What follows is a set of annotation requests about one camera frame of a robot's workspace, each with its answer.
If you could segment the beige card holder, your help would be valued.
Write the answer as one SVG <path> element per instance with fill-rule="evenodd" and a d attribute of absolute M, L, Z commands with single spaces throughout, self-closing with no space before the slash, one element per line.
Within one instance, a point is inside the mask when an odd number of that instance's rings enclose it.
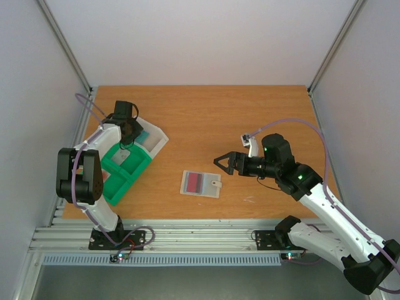
<path fill-rule="evenodd" d="M 192 196 L 219 198 L 223 184 L 220 174 L 184 170 L 180 193 Z"/>

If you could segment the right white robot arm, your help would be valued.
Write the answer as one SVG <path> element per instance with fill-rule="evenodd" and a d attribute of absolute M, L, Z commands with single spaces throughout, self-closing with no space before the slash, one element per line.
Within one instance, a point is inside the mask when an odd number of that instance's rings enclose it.
<path fill-rule="evenodd" d="M 330 191 L 310 166 L 295 161 L 290 144 L 280 134 L 262 138 L 264 155 L 258 156 L 253 137 L 242 136 L 248 153 L 231 151 L 214 159 L 225 173 L 258 179 L 273 178 L 280 190 L 310 209 L 335 234 L 330 238 L 294 216 L 276 227 L 276 242 L 284 248 L 310 250 L 343 272 L 360 293 L 372 294 L 392 270 L 399 270 L 399 243 L 368 229 Z"/>

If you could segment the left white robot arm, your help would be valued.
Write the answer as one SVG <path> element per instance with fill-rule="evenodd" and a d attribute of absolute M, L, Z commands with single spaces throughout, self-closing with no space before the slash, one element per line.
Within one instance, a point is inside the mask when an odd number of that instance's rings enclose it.
<path fill-rule="evenodd" d="M 138 115 L 134 103 L 116 101 L 114 112 L 97 119 L 99 126 L 86 140 L 57 154 L 57 196 L 81 210 L 112 249 L 124 245 L 126 233 L 121 218 L 104 198 L 101 159 L 115 144 L 128 146 L 141 134 Z"/>

